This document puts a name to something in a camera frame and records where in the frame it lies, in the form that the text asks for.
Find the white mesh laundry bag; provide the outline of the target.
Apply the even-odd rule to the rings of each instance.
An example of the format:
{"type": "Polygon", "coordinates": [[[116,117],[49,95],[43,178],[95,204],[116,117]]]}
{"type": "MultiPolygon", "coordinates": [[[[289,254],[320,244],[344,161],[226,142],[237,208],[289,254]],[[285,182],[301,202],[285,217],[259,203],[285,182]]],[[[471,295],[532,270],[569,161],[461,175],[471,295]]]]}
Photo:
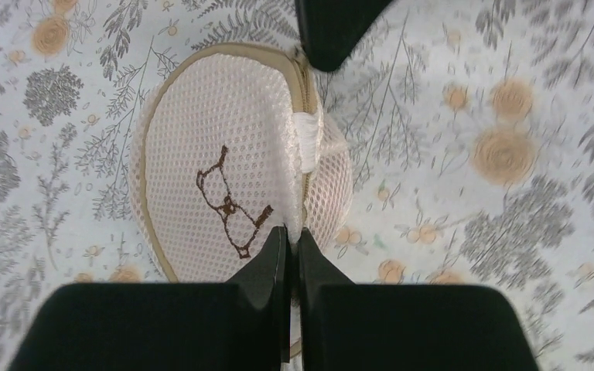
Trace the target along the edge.
{"type": "Polygon", "coordinates": [[[347,141],[323,109],[307,59],[221,43],[153,89],[131,140],[131,209],[171,282],[222,282],[272,228],[326,248],[352,200],[347,141]]]}

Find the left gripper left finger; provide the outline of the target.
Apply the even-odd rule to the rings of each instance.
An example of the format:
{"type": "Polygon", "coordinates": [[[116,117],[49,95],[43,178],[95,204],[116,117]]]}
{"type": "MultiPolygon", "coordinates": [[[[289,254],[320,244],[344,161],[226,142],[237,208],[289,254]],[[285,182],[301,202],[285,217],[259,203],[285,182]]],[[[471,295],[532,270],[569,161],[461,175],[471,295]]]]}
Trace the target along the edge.
{"type": "Polygon", "coordinates": [[[279,370],[289,360],[286,230],[220,283],[68,284],[44,302],[12,370],[279,370]]]}

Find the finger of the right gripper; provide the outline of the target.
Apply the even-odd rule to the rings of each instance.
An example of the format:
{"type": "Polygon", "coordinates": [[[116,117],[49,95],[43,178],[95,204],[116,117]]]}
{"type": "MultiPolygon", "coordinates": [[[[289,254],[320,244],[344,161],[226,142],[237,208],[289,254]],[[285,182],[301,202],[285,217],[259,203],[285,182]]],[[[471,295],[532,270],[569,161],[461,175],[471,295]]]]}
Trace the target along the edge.
{"type": "Polygon", "coordinates": [[[335,72],[392,0],[296,0],[300,43],[310,66],[335,72]]]}

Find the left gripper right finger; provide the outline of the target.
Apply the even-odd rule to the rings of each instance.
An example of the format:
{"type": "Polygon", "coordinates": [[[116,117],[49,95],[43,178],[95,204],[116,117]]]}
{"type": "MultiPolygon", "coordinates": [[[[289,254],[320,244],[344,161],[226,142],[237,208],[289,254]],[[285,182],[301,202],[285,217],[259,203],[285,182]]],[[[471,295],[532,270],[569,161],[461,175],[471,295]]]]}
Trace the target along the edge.
{"type": "Polygon", "coordinates": [[[536,370],[510,302],[464,284],[357,284],[303,230],[297,245],[306,370],[536,370]]]}

